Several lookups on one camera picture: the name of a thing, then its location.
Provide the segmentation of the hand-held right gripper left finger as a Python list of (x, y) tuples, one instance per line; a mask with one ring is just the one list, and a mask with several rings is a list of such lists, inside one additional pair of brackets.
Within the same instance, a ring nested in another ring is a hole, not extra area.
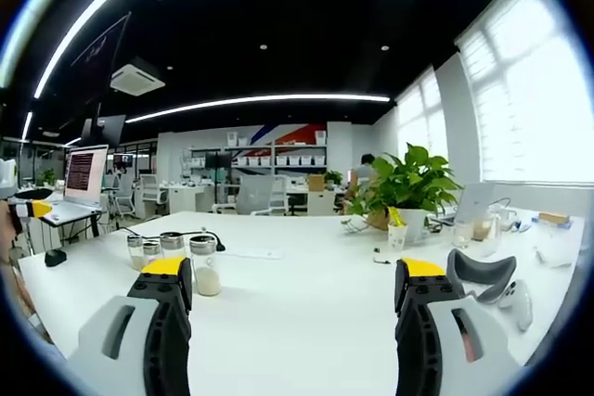
[(151, 262), (79, 330), (71, 369), (98, 395), (188, 395), (191, 285), (189, 258)]

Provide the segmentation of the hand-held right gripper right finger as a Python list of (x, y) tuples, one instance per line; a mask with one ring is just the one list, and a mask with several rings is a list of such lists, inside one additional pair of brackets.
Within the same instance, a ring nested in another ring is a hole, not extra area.
[(438, 265), (395, 264), (397, 395), (501, 395), (523, 368), (497, 320)]

